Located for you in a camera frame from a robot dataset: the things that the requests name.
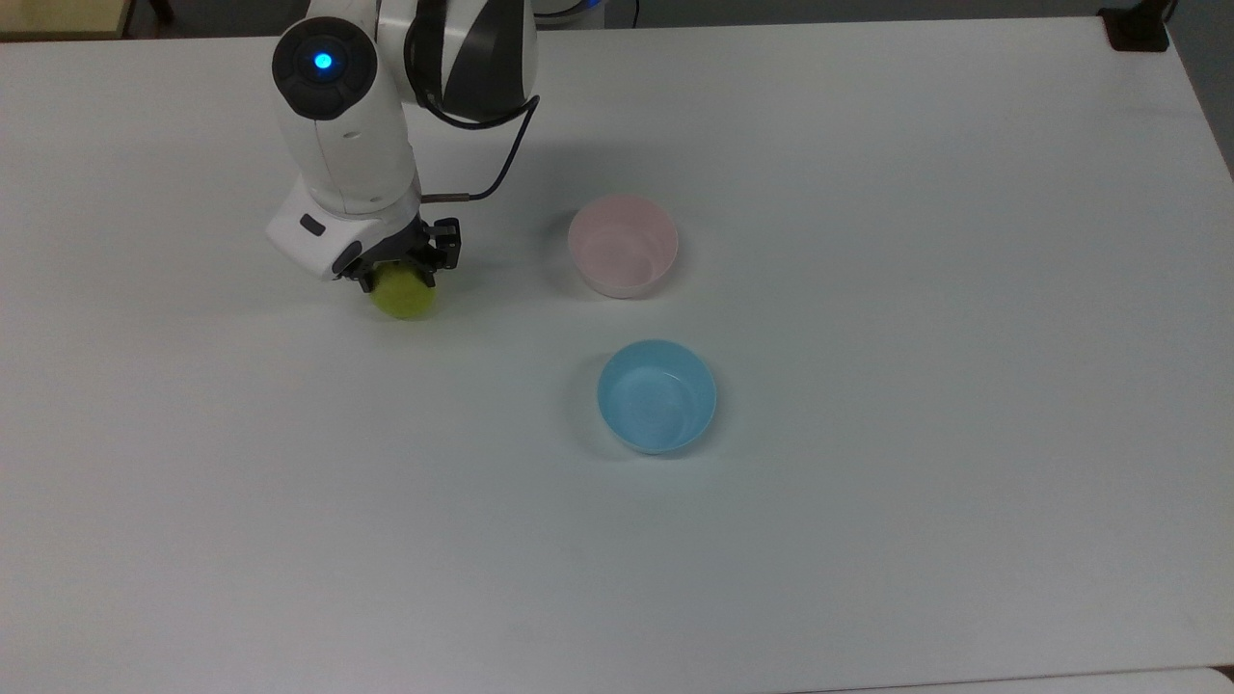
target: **plastic bowl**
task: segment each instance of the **plastic bowl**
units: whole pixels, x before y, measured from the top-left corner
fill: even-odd
[[[606,195],[570,222],[570,256],[587,286],[615,299],[650,291],[677,257],[677,230],[659,205]]]
[[[640,453],[666,453],[707,430],[716,414],[716,379],[690,349],[647,340],[608,359],[596,399],[617,438]]]

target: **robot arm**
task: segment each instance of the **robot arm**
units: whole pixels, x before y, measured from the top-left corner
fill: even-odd
[[[365,291],[384,262],[407,263],[433,286],[433,273],[458,262],[458,222],[421,220],[402,104],[460,127],[533,109],[528,1],[313,0],[279,40],[271,72],[301,174],[267,227],[274,245],[318,278]]]

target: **floor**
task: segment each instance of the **floor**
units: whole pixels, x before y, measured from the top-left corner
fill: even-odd
[[[1092,16],[1128,0],[638,0],[640,27]],[[627,27],[636,0],[608,0],[610,28]],[[135,0],[138,37],[273,36],[308,0],[170,0],[173,25],[158,27],[148,0]],[[1234,172],[1234,1],[1180,0],[1170,31],[1225,163]]]

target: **black cable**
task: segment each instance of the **black cable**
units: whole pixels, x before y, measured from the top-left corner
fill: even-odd
[[[518,153],[518,146],[522,144],[523,142],[523,135],[527,132],[527,126],[531,125],[532,116],[536,114],[536,106],[538,105],[539,105],[539,95],[537,94],[536,96],[528,99],[527,102],[523,104],[521,109],[510,114],[508,116],[502,116],[500,119],[495,119],[492,121],[486,121],[482,123],[455,121],[455,119],[450,119],[449,116],[445,116],[445,114],[438,116],[438,117],[445,116],[445,119],[449,119],[445,122],[449,122],[450,125],[454,125],[454,122],[460,123],[458,127],[463,127],[466,130],[485,130],[489,127],[496,127],[497,125],[501,123],[507,123],[517,119],[520,114],[526,114],[526,116],[523,117],[523,125],[518,126],[518,135],[515,136],[515,143],[510,146],[510,154],[506,156],[506,163],[502,164],[501,173],[497,174],[497,180],[494,180],[492,185],[490,185],[482,193],[436,193],[436,194],[423,195],[421,196],[420,201],[426,205],[433,203],[474,203],[476,200],[484,200],[489,195],[492,195],[501,185],[501,182],[506,179],[506,174],[510,173],[510,165],[515,163],[515,154]],[[432,106],[429,107],[429,111],[434,111],[436,109],[437,109],[436,106]]]

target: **blue bowl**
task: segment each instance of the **blue bowl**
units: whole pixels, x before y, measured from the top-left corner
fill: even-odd
[[[608,359],[596,399],[617,438],[640,453],[666,453],[707,430],[716,414],[716,379],[690,349],[645,340]]]

